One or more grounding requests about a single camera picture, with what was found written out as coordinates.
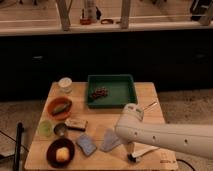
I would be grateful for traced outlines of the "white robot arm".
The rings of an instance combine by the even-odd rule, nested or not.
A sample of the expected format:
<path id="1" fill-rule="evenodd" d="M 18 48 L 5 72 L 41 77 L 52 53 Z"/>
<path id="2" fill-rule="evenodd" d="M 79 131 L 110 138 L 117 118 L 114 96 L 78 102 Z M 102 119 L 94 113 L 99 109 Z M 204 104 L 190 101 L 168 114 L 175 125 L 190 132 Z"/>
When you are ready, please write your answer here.
<path id="1" fill-rule="evenodd" d="M 144 110 L 129 103 L 114 131 L 124 144 L 141 143 L 213 159 L 213 125 L 145 123 Z"/>

